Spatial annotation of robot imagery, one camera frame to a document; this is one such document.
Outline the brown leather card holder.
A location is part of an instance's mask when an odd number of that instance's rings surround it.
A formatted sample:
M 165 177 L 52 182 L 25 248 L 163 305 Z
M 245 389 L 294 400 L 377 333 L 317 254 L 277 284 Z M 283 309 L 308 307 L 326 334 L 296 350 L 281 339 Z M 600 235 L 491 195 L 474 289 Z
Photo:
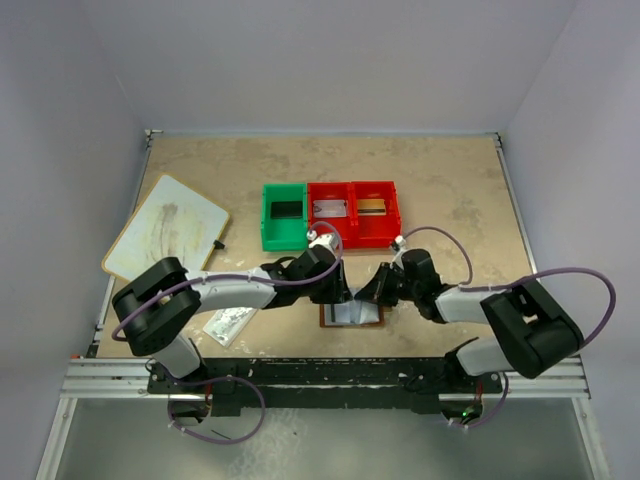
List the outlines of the brown leather card holder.
M 322 305 L 320 309 L 320 325 L 323 328 L 377 327 L 383 324 L 384 311 L 368 302 L 351 300 Z

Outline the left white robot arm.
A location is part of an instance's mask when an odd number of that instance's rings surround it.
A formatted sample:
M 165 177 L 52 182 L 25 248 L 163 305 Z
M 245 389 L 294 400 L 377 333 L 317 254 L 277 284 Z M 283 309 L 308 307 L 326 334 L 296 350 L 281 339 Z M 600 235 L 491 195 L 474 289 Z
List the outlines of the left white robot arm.
M 344 263 L 325 246 L 283 257 L 247 271 L 187 270 L 175 257 L 160 260 L 115 294 L 119 320 L 111 337 L 128 344 L 136 357 L 150 357 L 169 375 L 184 379 L 203 368 L 184 327 L 199 313 L 229 308 L 269 310 L 301 298 L 318 305 L 352 299 Z

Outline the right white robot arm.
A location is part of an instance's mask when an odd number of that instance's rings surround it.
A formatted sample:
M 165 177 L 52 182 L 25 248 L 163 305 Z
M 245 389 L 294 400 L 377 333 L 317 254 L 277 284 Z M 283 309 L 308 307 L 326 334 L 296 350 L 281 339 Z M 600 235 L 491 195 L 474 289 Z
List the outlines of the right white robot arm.
M 489 326 L 491 337 L 468 340 L 445 355 L 449 368 L 460 376 L 515 371 L 533 379 L 584 344 L 580 328 L 539 282 L 465 290 L 444 283 L 424 249 L 407 250 L 397 261 L 382 263 L 355 298 L 381 307 L 408 301 L 423 318 L 438 324 Z

